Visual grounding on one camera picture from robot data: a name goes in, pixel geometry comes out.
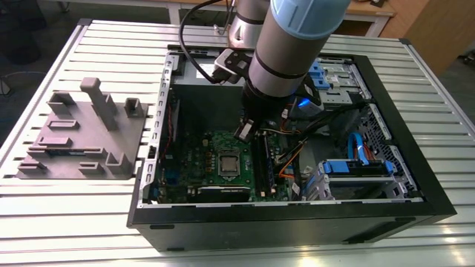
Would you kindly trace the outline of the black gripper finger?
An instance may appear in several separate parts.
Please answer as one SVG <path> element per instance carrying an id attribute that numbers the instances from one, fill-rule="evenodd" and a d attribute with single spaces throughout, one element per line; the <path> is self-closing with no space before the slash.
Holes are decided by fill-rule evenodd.
<path id="1" fill-rule="evenodd" d="M 235 131 L 235 138 L 239 141 L 249 141 L 249 132 L 250 132 L 250 122 L 243 120 L 239 128 Z"/>
<path id="2" fill-rule="evenodd" d="M 243 125 L 243 142 L 249 143 L 259 130 L 261 122 L 254 120 L 247 120 Z"/>

